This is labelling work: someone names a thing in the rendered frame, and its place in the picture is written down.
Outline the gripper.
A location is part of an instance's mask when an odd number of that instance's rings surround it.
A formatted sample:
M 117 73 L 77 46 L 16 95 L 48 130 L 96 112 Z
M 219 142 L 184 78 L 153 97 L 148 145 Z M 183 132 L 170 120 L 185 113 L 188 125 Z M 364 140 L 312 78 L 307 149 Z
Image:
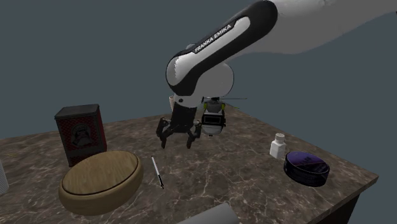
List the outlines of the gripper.
M 173 131 L 177 133 L 187 133 L 188 140 L 186 142 L 186 147 L 188 149 L 191 148 L 192 142 L 194 142 L 196 138 L 200 137 L 202 128 L 202 123 L 199 120 L 193 122 L 196 111 L 196 108 L 187 108 L 175 102 L 171 120 L 161 117 L 156 130 L 156 135 L 159 137 L 161 147 L 163 149 L 165 148 L 167 138 L 173 134 Z M 195 127 L 194 132 L 190 130 L 193 125 Z

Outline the white toy helicopter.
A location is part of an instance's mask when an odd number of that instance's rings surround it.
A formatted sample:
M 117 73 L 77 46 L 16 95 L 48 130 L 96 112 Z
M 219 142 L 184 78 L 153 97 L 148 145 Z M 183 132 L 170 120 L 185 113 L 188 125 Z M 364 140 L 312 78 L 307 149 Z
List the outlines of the white toy helicopter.
M 218 135 L 226 126 L 225 98 L 220 97 L 203 97 L 202 104 L 204 112 L 201 118 L 202 132 L 209 137 Z

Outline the white and black pen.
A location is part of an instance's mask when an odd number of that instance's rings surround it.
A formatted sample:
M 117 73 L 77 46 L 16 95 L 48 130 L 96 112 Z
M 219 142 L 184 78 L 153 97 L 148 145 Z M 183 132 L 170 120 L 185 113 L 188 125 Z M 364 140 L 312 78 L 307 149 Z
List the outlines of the white and black pen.
M 153 166 L 154 166 L 154 168 L 155 168 L 155 172 L 156 172 L 156 174 L 157 174 L 157 177 L 158 177 L 158 180 L 159 180 L 159 183 L 160 183 L 160 187 L 161 187 L 162 189 L 164 189 L 164 183 L 163 183 L 163 181 L 162 181 L 162 177 L 161 177 L 161 175 L 160 175 L 160 172 L 159 172 L 159 170 L 158 170 L 157 163 L 156 163 L 155 158 L 154 158 L 153 155 L 151 156 L 151 159 L 152 159 Z

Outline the grey rounded object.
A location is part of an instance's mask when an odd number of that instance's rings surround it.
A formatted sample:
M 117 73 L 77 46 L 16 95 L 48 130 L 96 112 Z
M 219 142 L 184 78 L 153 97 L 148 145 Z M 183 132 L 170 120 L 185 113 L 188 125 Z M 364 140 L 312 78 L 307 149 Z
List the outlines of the grey rounded object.
M 240 220 L 229 204 L 222 203 L 177 224 L 240 224 Z

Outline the round wooden bowl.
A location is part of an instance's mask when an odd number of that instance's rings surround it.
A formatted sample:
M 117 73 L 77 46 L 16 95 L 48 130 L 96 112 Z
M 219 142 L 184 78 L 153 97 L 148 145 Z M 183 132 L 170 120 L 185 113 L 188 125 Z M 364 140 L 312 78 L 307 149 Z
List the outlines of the round wooden bowl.
M 59 200 L 70 212 L 96 216 L 126 203 L 143 181 L 141 159 L 129 151 L 107 151 L 73 166 L 62 178 Z

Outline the dark red tin box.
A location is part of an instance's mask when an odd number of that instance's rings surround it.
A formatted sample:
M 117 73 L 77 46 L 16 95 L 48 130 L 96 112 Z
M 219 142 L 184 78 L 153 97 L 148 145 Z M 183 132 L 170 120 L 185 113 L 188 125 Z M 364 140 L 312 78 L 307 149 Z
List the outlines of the dark red tin box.
M 55 116 L 69 167 L 107 151 L 98 104 L 63 107 Z

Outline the white shaker bottle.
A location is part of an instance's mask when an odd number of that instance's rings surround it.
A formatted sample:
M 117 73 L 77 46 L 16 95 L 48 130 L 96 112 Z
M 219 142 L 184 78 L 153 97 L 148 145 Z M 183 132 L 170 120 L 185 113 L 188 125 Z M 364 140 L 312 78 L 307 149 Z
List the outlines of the white shaker bottle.
M 285 135 L 282 133 L 277 133 L 275 135 L 275 139 L 271 143 L 269 154 L 276 159 L 282 158 L 286 148 L 286 143 L 284 141 Z

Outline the dark purple round tin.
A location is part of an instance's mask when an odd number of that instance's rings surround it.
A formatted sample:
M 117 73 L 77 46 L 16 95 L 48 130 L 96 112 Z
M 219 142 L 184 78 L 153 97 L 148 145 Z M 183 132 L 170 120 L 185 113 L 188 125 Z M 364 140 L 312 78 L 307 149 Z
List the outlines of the dark purple round tin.
M 323 186 L 330 173 L 330 166 L 322 158 L 303 151 L 287 153 L 283 169 L 293 181 L 311 187 Z

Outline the white ribbed object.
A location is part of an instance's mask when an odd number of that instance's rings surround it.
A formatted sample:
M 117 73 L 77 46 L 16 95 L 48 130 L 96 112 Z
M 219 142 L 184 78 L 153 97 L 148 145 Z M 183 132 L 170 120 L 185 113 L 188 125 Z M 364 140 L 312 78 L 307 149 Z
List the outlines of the white ribbed object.
M 9 189 L 8 180 L 6 177 L 6 173 L 2 161 L 0 160 L 0 195 L 6 193 L 8 189 Z

